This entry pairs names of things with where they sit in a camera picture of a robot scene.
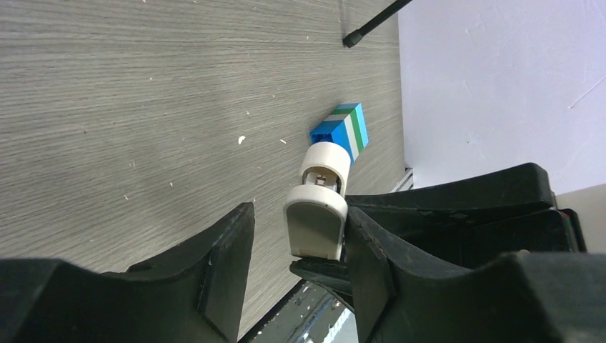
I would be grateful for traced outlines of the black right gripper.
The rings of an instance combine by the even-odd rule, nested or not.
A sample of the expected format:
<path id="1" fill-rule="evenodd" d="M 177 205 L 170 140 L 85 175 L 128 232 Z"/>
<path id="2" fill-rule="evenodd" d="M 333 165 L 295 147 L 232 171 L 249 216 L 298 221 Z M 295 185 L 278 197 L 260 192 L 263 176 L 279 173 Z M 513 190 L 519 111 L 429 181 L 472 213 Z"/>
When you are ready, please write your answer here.
<path id="1" fill-rule="evenodd" d="M 551 208 L 548 173 L 535 163 L 346 201 L 406 242 L 468 269 L 506 252 L 587 250 L 577 214 Z"/>

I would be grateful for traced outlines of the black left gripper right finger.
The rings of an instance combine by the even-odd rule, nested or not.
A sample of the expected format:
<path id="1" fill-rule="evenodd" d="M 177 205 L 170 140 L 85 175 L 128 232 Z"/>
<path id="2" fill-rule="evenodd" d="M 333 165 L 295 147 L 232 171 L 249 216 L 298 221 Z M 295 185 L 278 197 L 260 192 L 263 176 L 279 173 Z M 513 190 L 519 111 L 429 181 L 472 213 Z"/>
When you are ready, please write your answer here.
<path id="1" fill-rule="evenodd" d="M 466 269 L 348 213 L 347 269 L 361 342 L 603 342 L 605 256 L 500 255 Z"/>

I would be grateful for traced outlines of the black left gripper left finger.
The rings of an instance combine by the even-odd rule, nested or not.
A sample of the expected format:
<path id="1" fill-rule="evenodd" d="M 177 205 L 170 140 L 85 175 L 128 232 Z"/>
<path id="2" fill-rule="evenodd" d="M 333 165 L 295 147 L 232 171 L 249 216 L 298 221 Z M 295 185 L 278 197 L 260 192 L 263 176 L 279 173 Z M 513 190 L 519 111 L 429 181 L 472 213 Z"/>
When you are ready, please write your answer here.
<path id="1" fill-rule="evenodd" d="M 236 342 L 254 225 L 253 204 L 239 204 L 122 273 L 61 259 L 4 259 L 1 340 Z"/>

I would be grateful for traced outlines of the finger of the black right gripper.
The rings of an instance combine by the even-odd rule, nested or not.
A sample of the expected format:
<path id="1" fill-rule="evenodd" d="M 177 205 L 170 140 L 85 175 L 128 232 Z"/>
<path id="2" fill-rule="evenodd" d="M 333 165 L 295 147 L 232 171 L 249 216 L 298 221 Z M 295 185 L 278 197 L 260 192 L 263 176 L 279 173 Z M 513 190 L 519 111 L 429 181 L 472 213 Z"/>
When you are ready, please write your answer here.
<path id="1" fill-rule="evenodd" d="M 352 283 L 344 262 L 304 257 L 293 261 L 289 270 L 298 277 L 324 288 L 346 308 L 353 307 Z"/>

